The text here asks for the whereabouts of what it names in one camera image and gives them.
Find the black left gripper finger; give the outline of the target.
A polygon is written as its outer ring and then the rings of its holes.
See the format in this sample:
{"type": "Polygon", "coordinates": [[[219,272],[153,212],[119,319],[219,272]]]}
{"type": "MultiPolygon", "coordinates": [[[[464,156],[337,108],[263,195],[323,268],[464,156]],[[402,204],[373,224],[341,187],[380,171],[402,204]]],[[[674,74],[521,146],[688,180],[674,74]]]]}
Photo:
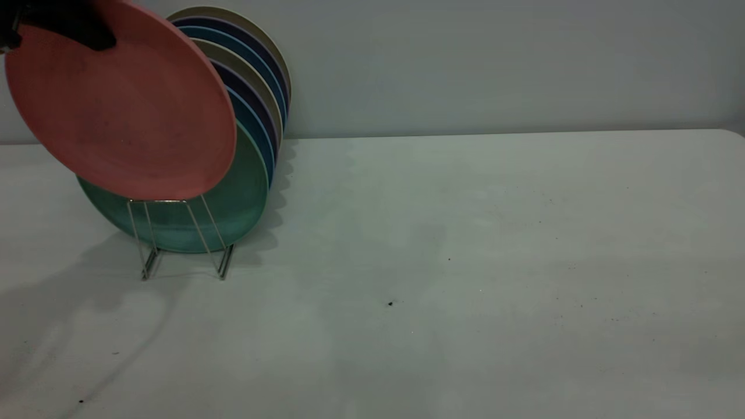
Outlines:
{"type": "Polygon", "coordinates": [[[17,24],[61,35],[93,51],[104,51],[117,43],[93,1],[18,1],[17,24]]]}
{"type": "Polygon", "coordinates": [[[18,27],[22,19],[22,5],[1,5],[1,54],[20,46],[22,37],[18,27]]]}

